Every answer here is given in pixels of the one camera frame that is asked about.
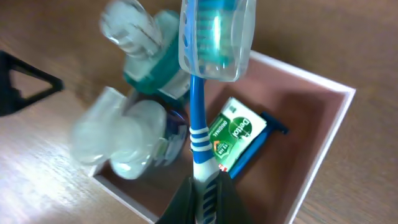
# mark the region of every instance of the blue toothbrush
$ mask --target blue toothbrush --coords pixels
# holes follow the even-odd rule
[[[216,222],[220,170],[208,135],[205,78],[233,82],[245,73],[254,33],[255,0],[184,0],[179,62],[191,73],[190,132],[198,224]]]

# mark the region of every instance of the plastic container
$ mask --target plastic container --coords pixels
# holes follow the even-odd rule
[[[185,120],[152,100],[124,108],[126,102],[116,90],[105,89],[72,129],[74,160],[97,165],[109,159],[115,173],[125,179],[138,178],[151,165],[174,161],[187,136]]]
[[[206,79],[233,82],[248,67],[256,0],[182,1],[179,61]]]
[[[179,16],[161,11],[151,18],[136,0],[108,4],[100,24],[103,34],[127,54],[124,78],[136,90],[184,101],[190,74],[178,64]]]

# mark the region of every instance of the box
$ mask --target box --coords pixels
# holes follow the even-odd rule
[[[206,82],[208,122],[233,96],[256,113],[269,112],[290,129],[288,135],[272,134],[235,180],[255,223],[293,222],[354,94],[355,89],[257,52],[251,52],[244,78]],[[150,170],[137,180],[116,176],[107,162],[91,171],[105,191],[149,223],[156,222],[191,173],[189,142],[170,167]]]

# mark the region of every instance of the bottle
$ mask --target bottle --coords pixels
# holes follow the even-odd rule
[[[103,34],[126,53],[124,78],[137,91],[185,102],[190,74],[178,63],[179,16],[161,11],[154,19],[136,0],[109,3],[101,17]]]
[[[188,126],[175,111],[152,100],[123,111],[126,97],[107,87],[75,123],[70,155],[81,165],[107,160],[124,179],[136,179],[149,167],[167,166],[179,155]]]

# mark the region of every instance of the wooden surface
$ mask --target wooden surface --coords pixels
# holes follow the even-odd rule
[[[106,2],[0,1],[0,49],[67,87],[0,118],[1,223],[144,223],[68,157],[69,128],[102,88],[129,88],[123,53],[98,28]],[[296,223],[397,223],[397,12],[395,0],[257,1],[253,49],[358,89]]]

